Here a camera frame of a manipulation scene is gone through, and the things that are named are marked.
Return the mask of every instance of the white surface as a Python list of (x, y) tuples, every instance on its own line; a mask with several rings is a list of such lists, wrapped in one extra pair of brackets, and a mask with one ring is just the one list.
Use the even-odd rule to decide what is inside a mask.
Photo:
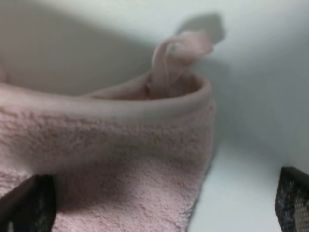
[(221, 143), (189, 232), (279, 232), (280, 167), (309, 172), (308, 11), (308, 0), (2, 1), (0, 53), (15, 84), (79, 94), (143, 73), (180, 29), (207, 29), (221, 42), (197, 70), (214, 85)]

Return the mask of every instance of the white wall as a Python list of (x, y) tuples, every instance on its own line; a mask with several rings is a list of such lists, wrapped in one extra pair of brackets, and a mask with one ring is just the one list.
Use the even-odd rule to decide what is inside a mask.
[(280, 167), (309, 172), (308, 11), (308, 0), (3, 1), (0, 53), (14, 84), (78, 94), (144, 72), (164, 38), (207, 29), (219, 43), (196, 70), (214, 85), (217, 157), (190, 232), (277, 232)]

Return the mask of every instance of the dark patterned object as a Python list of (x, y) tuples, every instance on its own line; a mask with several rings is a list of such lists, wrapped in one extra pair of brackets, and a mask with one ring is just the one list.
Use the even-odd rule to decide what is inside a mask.
[(309, 176), (282, 168), (276, 195), (276, 215), (283, 232), (309, 232)]
[(50, 176), (33, 177), (0, 199), (0, 232), (50, 232), (55, 216)]

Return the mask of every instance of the plush material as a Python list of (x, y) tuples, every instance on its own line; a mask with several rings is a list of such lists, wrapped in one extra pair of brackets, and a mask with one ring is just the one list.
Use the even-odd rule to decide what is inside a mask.
[(53, 232), (184, 232), (215, 112), (210, 83), (189, 67), (211, 51), (203, 32), (172, 37), (148, 73), (78, 97), (0, 84), (0, 196), (53, 174)]

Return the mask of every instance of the fuzzy pink fabric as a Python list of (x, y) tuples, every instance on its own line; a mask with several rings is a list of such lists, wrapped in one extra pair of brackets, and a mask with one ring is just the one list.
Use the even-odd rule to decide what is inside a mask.
[(150, 72), (79, 97), (0, 84), (0, 196), (53, 174), (53, 232), (184, 232), (215, 112), (210, 83), (188, 69), (211, 50), (203, 32), (172, 37)]

